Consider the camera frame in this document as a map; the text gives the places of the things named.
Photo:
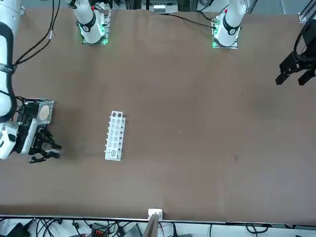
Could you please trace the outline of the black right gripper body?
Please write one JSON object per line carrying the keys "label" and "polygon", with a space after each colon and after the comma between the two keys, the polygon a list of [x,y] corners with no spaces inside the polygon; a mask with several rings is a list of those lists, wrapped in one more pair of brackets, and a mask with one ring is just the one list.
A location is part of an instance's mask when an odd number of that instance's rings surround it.
{"label": "black right gripper body", "polygon": [[45,140],[45,126],[40,126],[36,129],[32,145],[29,150],[30,155],[35,155],[37,153],[40,153],[44,140]]}

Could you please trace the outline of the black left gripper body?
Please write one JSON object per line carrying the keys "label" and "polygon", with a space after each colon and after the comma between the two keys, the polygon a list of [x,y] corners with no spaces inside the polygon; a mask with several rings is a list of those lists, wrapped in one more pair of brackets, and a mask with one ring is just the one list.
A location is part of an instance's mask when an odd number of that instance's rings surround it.
{"label": "black left gripper body", "polygon": [[306,49],[299,57],[302,61],[313,61],[316,59],[316,20],[312,19],[302,29]]}

